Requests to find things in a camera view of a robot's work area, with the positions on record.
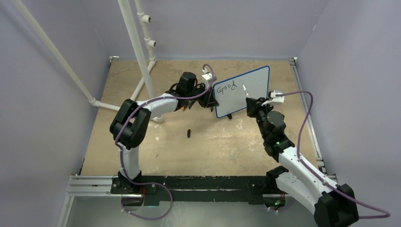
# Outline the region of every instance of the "wooden surface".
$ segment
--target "wooden surface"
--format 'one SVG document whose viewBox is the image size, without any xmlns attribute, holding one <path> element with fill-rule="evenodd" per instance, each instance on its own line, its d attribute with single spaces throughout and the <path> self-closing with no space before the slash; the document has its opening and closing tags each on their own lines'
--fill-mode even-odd
<svg viewBox="0 0 401 227">
<path fill-rule="evenodd" d="M 269 65 L 269 90 L 297 90 L 288 61 L 158 61 L 151 72 L 157 95 L 178 82 L 184 71 L 202 75 L 201 67 L 209 63 L 218 81 Z M 103 93 L 102 102 L 121 105 L 129 98 L 141 77 L 136 61 L 114 61 Z M 137 100 L 149 99 L 144 87 Z M 285 115 L 286 134 L 296 144 L 305 111 L 299 95 L 287 96 L 275 108 Z M 100 108 L 87 148 L 82 175 L 115 175 L 120 167 L 119 153 L 109 132 L 116 111 Z M 233 119 L 217 119 L 210 109 L 196 103 L 191 110 L 164 114 L 161 124 L 151 121 L 139 147 L 139 161 L 144 175 L 265 175 L 278 166 L 263 148 L 254 118 L 246 110 Z M 316 166 L 308 129 L 301 140 L 302 154 Z"/>
</svg>

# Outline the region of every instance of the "whiteboard surface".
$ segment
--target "whiteboard surface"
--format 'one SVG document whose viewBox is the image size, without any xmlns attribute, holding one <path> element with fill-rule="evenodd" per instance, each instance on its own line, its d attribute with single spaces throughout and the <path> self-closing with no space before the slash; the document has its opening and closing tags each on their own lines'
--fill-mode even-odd
<svg viewBox="0 0 401 227">
<path fill-rule="evenodd" d="M 221 118 L 246 108 L 242 84 L 251 98 L 267 97 L 269 76 L 270 67 L 266 65 L 216 83 L 213 86 L 213 95 L 219 103 L 216 117 Z"/>
</svg>

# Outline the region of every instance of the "white marker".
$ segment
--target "white marker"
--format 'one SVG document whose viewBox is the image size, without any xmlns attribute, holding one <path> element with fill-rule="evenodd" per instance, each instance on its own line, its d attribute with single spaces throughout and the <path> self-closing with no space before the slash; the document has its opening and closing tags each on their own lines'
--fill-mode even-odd
<svg viewBox="0 0 401 227">
<path fill-rule="evenodd" d="M 242 84 L 242 87 L 244 88 L 244 92 L 245 92 L 246 96 L 247 96 L 248 98 L 250 98 L 248 92 L 246 91 L 246 88 L 245 88 L 245 85 L 244 85 L 244 84 Z"/>
</svg>

